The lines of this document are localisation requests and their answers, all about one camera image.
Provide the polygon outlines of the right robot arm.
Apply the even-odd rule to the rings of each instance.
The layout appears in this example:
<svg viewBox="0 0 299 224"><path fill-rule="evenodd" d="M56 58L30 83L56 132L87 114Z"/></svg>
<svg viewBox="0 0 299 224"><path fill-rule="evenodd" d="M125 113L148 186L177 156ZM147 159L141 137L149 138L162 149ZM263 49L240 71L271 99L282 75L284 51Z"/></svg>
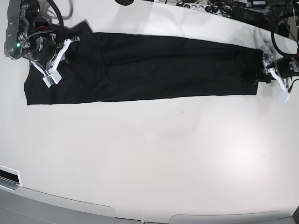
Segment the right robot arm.
<svg viewBox="0 0 299 224"><path fill-rule="evenodd" d="M67 37L68 28L54 1L47 2L54 10L58 24L42 15L37 0L11 0L7 9L8 25L4 54L12 60L28 60L42 75L48 85L58 84L61 75L58 66L61 61L72 58L70 45L80 38Z"/></svg>

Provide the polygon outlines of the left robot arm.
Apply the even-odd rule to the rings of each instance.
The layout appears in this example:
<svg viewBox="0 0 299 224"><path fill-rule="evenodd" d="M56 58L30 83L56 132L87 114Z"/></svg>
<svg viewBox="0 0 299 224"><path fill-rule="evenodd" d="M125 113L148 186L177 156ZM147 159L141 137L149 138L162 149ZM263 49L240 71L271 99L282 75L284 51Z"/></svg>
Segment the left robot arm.
<svg viewBox="0 0 299 224"><path fill-rule="evenodd" d="M299 76L299 38L296 37L288 20L293 18L296 28L299 27L299 2L297 0L286 0L283 5L283 14L273 22L271 30L272 50L268 55L263 56L263 73L266 75L265 81L275 80L278 82L283 93L290 94L296 77ZM288 35L296 42L296 52L286 53L279 48L275 35L276 30L280 25L283 25L287 30Z"/></svg>

